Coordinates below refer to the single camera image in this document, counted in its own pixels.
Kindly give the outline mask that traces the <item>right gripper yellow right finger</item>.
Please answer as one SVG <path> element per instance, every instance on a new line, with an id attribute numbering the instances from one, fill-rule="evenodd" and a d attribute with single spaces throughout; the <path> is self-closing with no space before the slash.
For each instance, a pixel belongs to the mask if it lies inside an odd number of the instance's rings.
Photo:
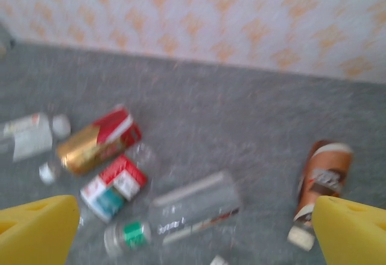
<path id="1" fill-rule="evenodd" d="M 385 264 L 385 210 L 320 196 L 312 225 L 327 264 Z"/>

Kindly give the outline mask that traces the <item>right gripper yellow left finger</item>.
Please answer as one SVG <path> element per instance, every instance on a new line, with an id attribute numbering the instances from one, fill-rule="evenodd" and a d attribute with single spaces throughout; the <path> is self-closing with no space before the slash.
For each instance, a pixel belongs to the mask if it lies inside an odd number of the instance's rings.
<path id="1" fill-rule="evenodd" d="M 65 264 L 80 219 L 73 195 L 1 210 L 1 264 Z"/>

